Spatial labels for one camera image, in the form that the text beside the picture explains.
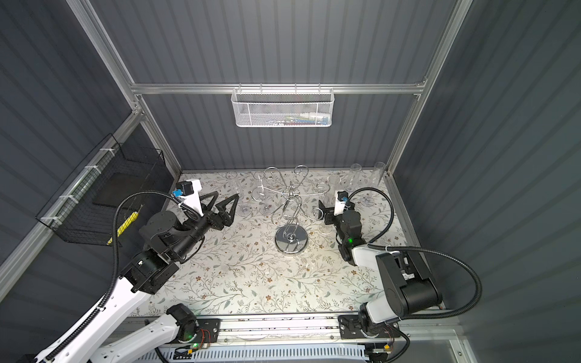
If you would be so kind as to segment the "clear wine glass front sticker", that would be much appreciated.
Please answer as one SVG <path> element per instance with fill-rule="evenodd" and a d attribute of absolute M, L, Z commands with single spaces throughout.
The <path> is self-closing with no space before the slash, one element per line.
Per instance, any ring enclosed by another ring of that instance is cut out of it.
<path fill-rule="evenodd" d="M 348 174 L 342 181 L 342 188 L 348 194 L 353 193 L 358 188 L 362 169 L 363 167 L 359 163 L 354 163 L 350 166 Z"/>

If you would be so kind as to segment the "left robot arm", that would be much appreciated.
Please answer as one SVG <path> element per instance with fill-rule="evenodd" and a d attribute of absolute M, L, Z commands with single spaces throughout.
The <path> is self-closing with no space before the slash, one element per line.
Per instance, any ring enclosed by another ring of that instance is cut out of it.
<path fill-rule="evenodd" d="M 53 344 L 36 355 L 23 355 L 21 362 L 133 362 L 173 341 L 187 353 L 211 344 L 216 334 L 203 328 L 182 303 L 137 331 L 106 343 L 134 309 L 199 252 L 210 229 L 221 231 L 233 224 L 239 201 L 237 194 L 218 201 L 218 192 L 202 196 L 188 186 L 162 196 L 177 204 L 187 220 L 180 222 L 171 211 L 154 214 L 140 230 L 145 249 L 124 269 L 119 268 L 119 228 L 113 227 L 112 280 L 104 296 Z"/>

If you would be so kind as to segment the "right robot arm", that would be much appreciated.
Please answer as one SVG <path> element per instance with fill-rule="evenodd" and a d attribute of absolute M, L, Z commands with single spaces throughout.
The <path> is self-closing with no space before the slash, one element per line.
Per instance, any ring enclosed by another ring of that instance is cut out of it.
<path fill-rule="evenodd" d="M 441 304 L 433 275 L 418 252 L 371 248 L 362 235 L 362 221 L 354 204 L 343 201 L 327 207 L 319 201 L 319 218 L 336 229 L 343 261 L 379 273 L 382 290 L 363 303 L 356 316 L 340 316 L 343 339 L 396 337 L 395 324 L 402 318 Z"/>

